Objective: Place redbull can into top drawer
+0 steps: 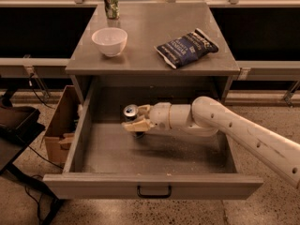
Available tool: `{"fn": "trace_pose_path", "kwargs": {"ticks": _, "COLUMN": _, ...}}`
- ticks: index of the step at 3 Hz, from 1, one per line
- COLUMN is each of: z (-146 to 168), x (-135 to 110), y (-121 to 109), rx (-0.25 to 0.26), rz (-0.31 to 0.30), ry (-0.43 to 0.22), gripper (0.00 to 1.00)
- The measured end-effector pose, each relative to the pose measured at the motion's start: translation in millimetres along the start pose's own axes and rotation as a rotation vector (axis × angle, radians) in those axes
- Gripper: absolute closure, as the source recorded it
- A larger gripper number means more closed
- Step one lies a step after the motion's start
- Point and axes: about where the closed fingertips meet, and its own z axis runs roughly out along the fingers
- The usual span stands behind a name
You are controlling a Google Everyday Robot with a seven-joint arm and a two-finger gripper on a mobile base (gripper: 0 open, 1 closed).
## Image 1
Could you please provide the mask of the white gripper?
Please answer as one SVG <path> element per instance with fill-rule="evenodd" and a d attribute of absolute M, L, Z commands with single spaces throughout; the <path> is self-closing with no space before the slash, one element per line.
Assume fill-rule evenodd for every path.
<path fill-rule="evenodd" d="M 128 132 L 146 132 L 155 127 L 160 130 L 184 129 L 193 124 L 191 106 L 187 104 L 171 104 L 159 102 L 138 107 L 138 117 L 122 123 Z"/>

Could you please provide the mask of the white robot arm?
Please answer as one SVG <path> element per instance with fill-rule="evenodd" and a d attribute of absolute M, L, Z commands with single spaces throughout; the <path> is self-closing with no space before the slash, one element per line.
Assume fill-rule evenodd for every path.
<path fill-rule="evenodd" d="M 194 136 L 209 137 L 221 131 L 293 187 L 300 186 L 299 143 L 247 120 L 210 97 L 197 97 L 190 104 L 130 104 L 123 115 L 126 121 L 122 126 L 128 132 L 178 129 Z"/>

